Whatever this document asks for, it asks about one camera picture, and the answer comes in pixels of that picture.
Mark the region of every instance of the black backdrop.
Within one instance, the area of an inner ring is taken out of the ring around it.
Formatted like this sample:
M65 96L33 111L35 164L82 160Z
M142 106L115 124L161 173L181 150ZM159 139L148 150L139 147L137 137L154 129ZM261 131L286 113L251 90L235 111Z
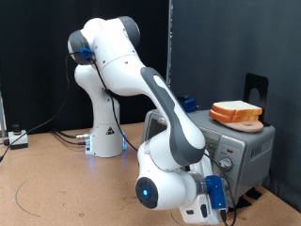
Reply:
M18 122L26 130L50 119L66 91L64 61L70 33L92 18L130 16L139 26L136 48L142 62L166 75L168 1L69 0L1 1L0 74L7 127ZM92 127L91 101L75 82L76 64L69 59L71 88L60 115L35 133L52 127ZM154 108L145 96L117 97L121 123L144 121Z
M247 73L267 77L276 137L264 186L301 211L301 2L173 2L172 90L210 109L242 100Z

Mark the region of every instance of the wooden table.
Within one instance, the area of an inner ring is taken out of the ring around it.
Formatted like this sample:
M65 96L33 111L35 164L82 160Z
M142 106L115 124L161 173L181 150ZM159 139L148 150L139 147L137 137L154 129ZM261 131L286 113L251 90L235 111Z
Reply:
M143 123L121 127L138 147ZM119 156L100 158L52 134L29 136L29 148L8 151L0 164L0 225L176 226L171 213L187 225L179 209L151 211L141 205L135 196L137 176L136 151L130 147ZM265 188L257 189L261 198L246 197L253 205L238 210L235 225L301 225L296 210Z

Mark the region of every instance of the toast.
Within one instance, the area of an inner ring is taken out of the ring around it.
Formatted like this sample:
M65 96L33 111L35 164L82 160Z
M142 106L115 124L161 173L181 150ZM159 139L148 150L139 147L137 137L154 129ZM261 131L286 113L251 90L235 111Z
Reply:
M230 117L258 116L262 114L262 108L242 101L214 103L213 111Z
M248 115L248 116L226 116L219 114L213 110L209 111L209 116L217 121L223 122L239 122L239 121L257 121L258 115Z

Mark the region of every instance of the cable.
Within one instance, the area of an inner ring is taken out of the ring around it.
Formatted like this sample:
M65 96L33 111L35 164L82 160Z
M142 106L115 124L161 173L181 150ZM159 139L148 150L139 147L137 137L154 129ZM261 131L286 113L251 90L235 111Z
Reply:
M179 224L179 225L181 225L181 226L185 226L185 225L179 223L179 222L173 217L172 212L171 212L171 217L173 218L173 220L174 220L177 224Z
M55 129L55 128L53 128L52 130L53 130L54 132L59 133L60 135L62 135L62 136L64 136L64 137L67 137L67 138L76 138L76 136L64 134L63 132L61 132L61 131L59 131L59 130L57 130L57 129Z
M99 69L98 69L98 66L97 66L97 64L96 64L96 60L93 59L93 58L92 58L92 60L93 60L93 63L94 63L94 65L95 65L95 68L96 68L96 70L97 70L97 73L98 73L98 75L100 76L100 78L101 78L101 80L102 80L102 83L103 83L103 86L104 86L104 90L105 90L106 94L108 94L108 95L110 96L110 98L111 98L111 101L112 101L112 107L113 107L113 113L114 113L114 118L115 118L116 124L117 124L117 126L118 126L118 128L119 128L119 130L120 130L120 133L122 134L123 138L128 142L128 144L130 144L130 146L131 146L135 151L138 152L138 149L137 149L136 147L134 147L133 144L132 144L132 143L131 143L124 135L123 135L123 133L122 133L122 130L121 130L120 125L119 125L119 121L118 121L117 116L116 116L115 105L114 105L113 97L112 97L111 93L109 93L109 91L108 91L108 89L107 89L107 87L106 87L106 85L105 85L105 83L104 83L104 81L103 81L103 79L102 79L101 73L100 73L100 71L99 71Z
M0 162L2 162L4 156L7 154L8 149L11 147L11 145L13 145L16 141L18 141L18 140L19 140L21 137L23 137L24 135L29 134L29 133L31 133L32 131L34 131L34 130L36 130L36 129L39 129L41 126L43 126L43 125L49 123L50 121L52 121L53 119L55 119L56 116L61 112L61 110L63 109L63 107L64 107L64 105L65 105L65 103L66 103L67 96L68 96L68 91L69 91L69 87L70 87L70 81L69 81L69 77L68 77L68 67L67 67L67 62L68 62L69 56L72 55L72 54L75 54L75 53L80 53L80 52L69 53L69 54L67 54L67 56L66 56L66 60L65 60L65 70L66 70L66 79L67 79L67 90L66 90L66 94L65 94L64 101L63 101L61 107L59 108L59 110L56 112L56 114L55 114L50 120L48 120L48 121L46 121L46 122L44 122L44 123L42 123L42 124L40 124L40 125L38 125L38 126L32 128L32 129L30 129L30 130L28 130L26 133L22 134L22 135L19 136L17 139L15 139L11 144L9 144L9 146L7 147L7 149L6 149L6 151L4 152L4 154L3 154L2 156L0 156Z
M209 155L207 155L206 153L204 154L205 156L207 156L208 158L210 158L217 166L218 168L221 170L221 172L223 173L224 175L224 178L225 180L227 181L227 184L228 184L228 188L229 188L229 193L230 193L230 197L231 197L231 200L232 200L232 203L233 203L233 209L234 209L234 218L233 218L233 222L230 226L233 226L235 224L235 221L236 221L236 218L237 218L237 212L236 212L236 205L235 205L235 200L233 198L233 194L232 194L232 191L231 191L231 187L230 187L230 183L229 183L229 180L228 180L228 177L226 176L226 173L224 172L224 170L219 166L218 163L215 162L214 159L212 159ZM226 211L224 210L224 212L222 212L222 219L225 223L226 226L229 226L226 222Z
M74 145L86 145L85 142L78 142L78 143L73 143L73 142L70 142L68 140L66 140L65 138L61 137L56 131L52 131L55 135L57 135L60 139L64 140L65 142L67 143L70 143L70 144L74 144Z

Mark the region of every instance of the blue connector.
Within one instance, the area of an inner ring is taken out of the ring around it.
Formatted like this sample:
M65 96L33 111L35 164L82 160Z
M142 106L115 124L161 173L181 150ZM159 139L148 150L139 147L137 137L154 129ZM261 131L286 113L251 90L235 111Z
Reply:
M213 209L226 209L227 206L222 180L218 176L212 175L207 176L205 181L207 182L207 193L210 195Z
M93 64L93 59L95 59L95 54L93 51L83 47L81 48L81 57L82 59L88 63L88 64Z
M186 112L193 112L195 110L197 110L197 100L196 98L190 99L190 97L188 95L183 96L183 97L177 97L180 104L182 105L182 108L184 108L184 110Z

